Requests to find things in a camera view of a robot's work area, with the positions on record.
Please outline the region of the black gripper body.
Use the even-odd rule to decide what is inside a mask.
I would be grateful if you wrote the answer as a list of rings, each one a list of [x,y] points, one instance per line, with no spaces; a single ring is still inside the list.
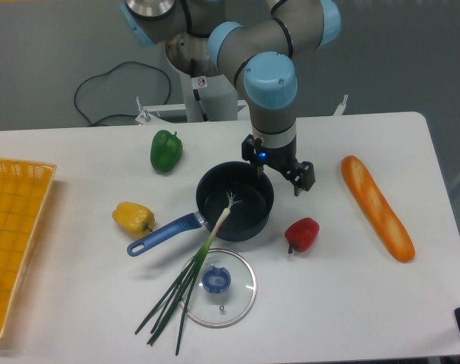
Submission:
[[[294,138],[290,143],[279,148],[270,148],[263,145],[261,138],[249,134],[241,144],[241,156],[254,167],[266,165],[278,171],[286,180],[292,182],[293,165],[296,158],[297,141]]]

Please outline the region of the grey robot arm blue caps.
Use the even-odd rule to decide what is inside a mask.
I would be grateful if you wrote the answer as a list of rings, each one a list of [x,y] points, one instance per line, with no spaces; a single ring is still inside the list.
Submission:
[[[250,109],[252,134],[242,158],[257,171],[268,166],[294,187],[308,191],[313,165],[296,158],[292,61],[304,49],[332,42],[342,27],[334,1],[269,1],[271,18],[251,28],[226,20],[223,1],[123,1],[121,12],[138,42],[155,45],[184,34],[206,41],[204,54]]]

